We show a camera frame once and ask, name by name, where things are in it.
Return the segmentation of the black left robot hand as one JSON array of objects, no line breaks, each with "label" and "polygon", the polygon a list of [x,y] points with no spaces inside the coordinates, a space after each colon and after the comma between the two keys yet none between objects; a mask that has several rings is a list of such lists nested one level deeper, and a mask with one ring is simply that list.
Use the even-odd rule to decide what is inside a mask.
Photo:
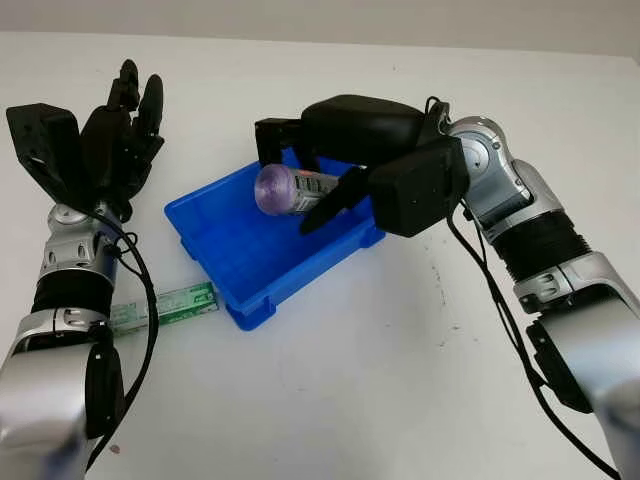
[{"label": "black left robot hand", "polygon": [[153,74],[139,92],[135,62],[123,62],[107,103],[95,108],[81,134],[92,195],[109,205],[119,221],[132,216],[131,199],[145,185],[164,144],[159,135],[164,105],[162,79]]}]

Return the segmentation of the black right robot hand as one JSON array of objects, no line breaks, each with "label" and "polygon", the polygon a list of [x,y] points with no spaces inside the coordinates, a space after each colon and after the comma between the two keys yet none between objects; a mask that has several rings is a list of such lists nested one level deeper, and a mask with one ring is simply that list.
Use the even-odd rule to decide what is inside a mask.
[{"label": "black right robot hand", "polygon": [[297,119],[257,121],[258,208],[272,216],[302,215],[300,233],[314,232],[368,195],[376,167],[441,134],[428,114],[427,108],[344,94],[312,104]]}]

